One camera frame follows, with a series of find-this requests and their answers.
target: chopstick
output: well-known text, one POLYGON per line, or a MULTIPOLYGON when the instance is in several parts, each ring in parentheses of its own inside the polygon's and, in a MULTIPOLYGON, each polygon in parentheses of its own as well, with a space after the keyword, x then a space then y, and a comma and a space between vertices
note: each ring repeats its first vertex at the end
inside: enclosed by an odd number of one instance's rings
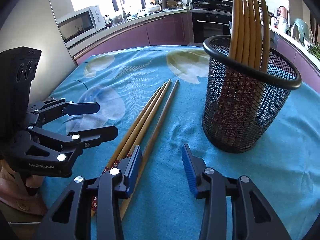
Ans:
POLYGON ((254 14, 256 18, 256 55, 254 60, 254 68, 260 70, 260 63, 261 63, 261 19, 259 13, 259 4, 258 0, 253 0, 254 5, 254 14))
POLYGON ((135 139, 135 141, 134 141, 129 153, 126 155, 126 157, 131 157, 136 145, 139 145, 141 143, 141 141, 142 141, 145 133, 147 132, 147 130, 149 128, 149 125, 150 125, 151 121, 153 120, 153 117, 155 116, 155 114, 156 114, 156 112, 157 112, 157 110, 158 110, 158 108, 159 108, 159 106, 160 106, 160 104, 161 104, 161 102, 162 102, 162 100, 164 98, 164 95, 167 92, 170 84, 171 84, 171 79, 168 80, 166 86, 164 87, 164 90, 161 92, 160 97, 158 98, 156 104, 154 105, 154 107, 152 108, 149 116, 147 117, 146 121, 144 122, 140 132, 138 133, 138 135, 137 135, 137 137, 136 137, 136 139, 135 139))
POLYGON ((148 118, 151 110, 153 109, 153 107, 155 106, 158 98, 160 97, 162 91, 164 90, 165 86, 167 85, 167 83, 165 82, 161 89, 159 90, 159 92, 157 93, 157 95, 155 96, 155 98, 152 100, 150 106, 148 107, 148 109, 146 110, 146 112, 143 114, 141 120, 138 122, 137 126, 134 128, 133 132, 131 133, 131 135, 129 136, 127 142, 124 144, 122 150, 120 151, 117 160, 121 160, 123 159, 128 152, 130 151, 135 139, 137 138, 141 128, 143 127, 143 124, 145 123, 146 119, 148 118))
POLYGON ((232 28, 230 38, 229 57, 236 58, 236 50, 238 43, 238 30, 239 30, 239 0, 233 0, 232 2, 232 28))
POLYGON ((139 123, 139 121, 141 120, 143 114, 146 112, 146 110, 148 109, 148 107, 150 106, 151 102, 153 101, 153 99, 156 97, 157 93, 159 92, 161 88, 159 87, 156 92, 152 95, 152 97, 149 99, 149 101, 146 103, 146 105, 144 106, 144 108, 141 110, 141 112, 139 113, 139 115, 137 116, 136 120, 133 122, 133 124, 131 125, 131 127, 129 128, 129 130, 126 132, 126 134, 124 135, 124 137, 122 138, 122 140, 120 141, 118 147, 116 148, 116 150, 114 151, 113 155, 111 156, 108 164, 106 165, 107 169, 111 169, 112 165, 115 163, 116 159, 119 156, 119 153, 121 152, 122 148, 124 147, 125 143, 127 142, 127 140, 129 139, 130 135, 132 134, 133 130, 136 128, 137 124, 139 123))
POLYGON ((256 56, 256 23, 253 12, 253 2, 248 0, 249 8, 249 26, 250 26, 250 48, 249 48, 249 61, 248 66, 254 68, 255 56, 256 56))
POLYGON ((249 62, 250 52, 250 22, 249 22, 249 9, 247 0, 242 0, 244 12, 244 44, 242 54, 242 64, 247 65, 249 62))
POLYGON ((263 53, 262 53, 262 63, 261 71, 268 71, 269 62, 269 50, 270 50, 270 28, 268 20, 268 9, 266 0, 261 0, 262 3, 262 14, 263 14, 263 53))
MULTIPOLYGON (((104 171, 108 171, 109 169, 112 168, 112 166, 115 164, 116 160, 119 157, 119 154, 121 153, 121 150, 123 149, 124 145, 127 143, 128 139, 130 138, 130 136, 132 135, 133 131, 137 128, 138 124, 142 122, 142 118, 146 117, 146 112, 149 110, 152 110, 152 106, 150 106, 151 104, 155 104, 157 98, 160 96, 161 91, 164 89, 166 83, 164 83, 162 85, 161 88, 158 88, 156 90, 156 92, 152 95, 152 97, 149 99, 149 101, 146 103, 146 105, 144 106, 144 108, 141 110, 141 112, 139 113, 139 115, 137 116, 136 120, 133 122, 133 124, 131 125, 131 127, 129 128, 129 130, 126 132, 126 134, 124 135, 124 137, 122 138, 122 140, 120 141, 118 147, 116 148, 116 150, 114 151, 113 155, 111 156, 109 162, 107 163, 104 171)), ((92 206, 93 204, 97 201, 97 198, 93 198, 92 201, 92 206)), ((91 210, 91 216, 94 216, 95 211, 91 210)))
POLYGON ((242 62, 243 45, 244 45, 244 15, 243 15, 242 0, 238 0, 238 4, 239 4, 239 31, 238 31, 236 61, 242 62))
MULTIPOLYGON (((169 97, 167 99, 167 102, 165 103, 165 106, 164 106, 164 108, 163 108, 163 110, 161 112, 161 115, 160 115, 159 119, 158 119, 158 122, 157 122, 157 124, 156 124, 156 126, 155 126, 155 128, 154 128, 154 130, 152 132, 152 135, 151 135, 151 137, 150 137, 150 139, 148 141, 148 144, 147 144, 147 146, 146 146, 146 148, 145 148, 145 150, 143 152, 142 162, 141 162, 141 166, 139 168, 138 177, 137 177, 137 181, 136 181, 136 186, 137 186, 137 184, 138 184, 138 182, 139 182, 139 180, 141 178, 141 175, 143 173, 143 170, 144 170, 144 168, 145 168, 145 166, 147 164, 149 155, 152 152, 153 146, 154 146, 155 141, 156 141, 156 139, 157 139, 157 137, 159 135, 161 126, 162 126, 162 124, 164 122, 164 119, 165 119, 165 117, 167 115, 168 109, 169 109, 170 104, 172 102, 172 99, 174 97, 175 91, 177 90, 178 84, 179 84, 179 80, 177 80, 175 82, 175 84, 174 84, 174 86, 173 86, 173 88, 172 88, 172 90, 170 92, 170 95, 169 95, 169 97)), ((129 203, 130 203, 130 201, 132 199, 133 193, 131 194, 130 198, 124 199, 122 201, 121 205, 120 205, 120 218, 121 218, 121 220, 123 219, 124 214, 125 214, 128 206, 129 206, 129 203)))

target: white microwave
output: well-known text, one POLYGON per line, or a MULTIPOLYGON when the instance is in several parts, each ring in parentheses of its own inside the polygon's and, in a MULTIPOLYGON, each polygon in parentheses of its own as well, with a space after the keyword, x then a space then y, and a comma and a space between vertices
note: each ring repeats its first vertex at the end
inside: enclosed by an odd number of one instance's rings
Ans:
POLYGON ((58 19, 57 24, 67 48, 106 27, 98 5, 69 13, 58 19))

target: black mesh pencil holder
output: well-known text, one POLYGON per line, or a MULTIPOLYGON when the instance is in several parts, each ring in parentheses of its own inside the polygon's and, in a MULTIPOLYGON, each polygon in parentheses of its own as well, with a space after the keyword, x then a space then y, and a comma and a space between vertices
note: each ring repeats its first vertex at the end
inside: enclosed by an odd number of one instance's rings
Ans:
POLYGON ((291 90, 300 87, 301 76, 273 48, 264 73, 229 58, 229 45, 229 35, 204 41, 210 62, 202 127, 217 148, 242 153, 267 130, 291 90))

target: built-in oven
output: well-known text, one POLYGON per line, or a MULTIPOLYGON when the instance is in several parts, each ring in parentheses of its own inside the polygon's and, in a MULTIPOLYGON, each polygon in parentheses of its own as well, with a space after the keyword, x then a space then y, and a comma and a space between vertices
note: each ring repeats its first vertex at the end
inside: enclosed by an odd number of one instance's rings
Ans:
POLYGON ((194 42, 203 43, 211 36, 230 35, 231 20, 232 14, 192 12, 194 42))

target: purple cabinet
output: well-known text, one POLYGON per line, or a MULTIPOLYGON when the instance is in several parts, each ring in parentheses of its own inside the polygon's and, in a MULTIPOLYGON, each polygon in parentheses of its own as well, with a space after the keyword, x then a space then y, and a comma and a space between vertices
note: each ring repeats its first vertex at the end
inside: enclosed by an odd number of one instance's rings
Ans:
POLYGON ((182 23, 184 40, 186 44, 193 43, 193 25, 192 25, 192 15, 190 12, 182 13, 182 23))
POLYGON ((187 45, 193 42, 191 13, 172 14, 129 28, 127 31, 120 30, 119 34, 112 34, 113 37, 105 37, 105 41, 97 46, 93 44, 93 49, 87 49, 85 54, 76 59, 78 65, 92 55, 111 51, 149 45, 187 45))
POLYGON ((281 38, 279 38, 278 40, 277 51, 285 56, 291 63, 294 62, 294 58, 296 57, 297 52, 296 49, 281 38))
POLYGON ((298 69, 303 82, 320 93, 320 71, 316 70, 313 64, 298 49, 279 38, 277 51, 293 63, 298 69))
POLYGON ((145 23, 150 45, 187 45, 181 13, 145 23))
POLYGON ((131 30, 123 32, 104 43, 96 46, 89 52, 82 55, 76 61, 78 65, 84 62, 88 57, 97 54, 103 54, 111 51, 129 49, 136 47, 149 46, 149 39, 145 25, 137 26, 131 30))
POLYGON ((317 70, 302 56, 299 52, 296 53, 293 64, 300 72, 302 81, 307 83, 315 91, 320 93, 320 75, 317 70))

